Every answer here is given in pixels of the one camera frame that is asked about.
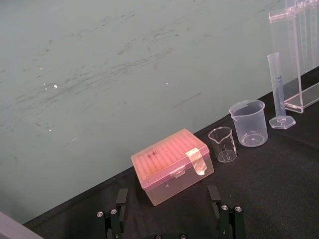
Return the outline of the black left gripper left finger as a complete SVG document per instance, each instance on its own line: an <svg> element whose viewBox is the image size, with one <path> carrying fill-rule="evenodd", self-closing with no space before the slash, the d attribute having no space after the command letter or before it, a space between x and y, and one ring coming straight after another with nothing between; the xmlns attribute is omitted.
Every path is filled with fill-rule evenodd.
<svg viewBox="0 0 319 239"><path fill-rule="evenodd" d="M98 211L96 217L106 239L122 239L129 210L129 189L118 191L115 206L108 211Z"/></svg>

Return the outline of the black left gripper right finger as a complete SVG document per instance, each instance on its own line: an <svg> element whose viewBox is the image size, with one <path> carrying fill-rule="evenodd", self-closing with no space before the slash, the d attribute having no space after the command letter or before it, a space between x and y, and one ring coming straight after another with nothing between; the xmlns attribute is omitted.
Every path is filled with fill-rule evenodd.
<svg viewBox="0 0 319 239"><path fill-rule="evenodd" d="M244 210L241 206L230 207L222 203L216 186L208 185L208 199L216 220L218 239L245 239Z"/></svg>

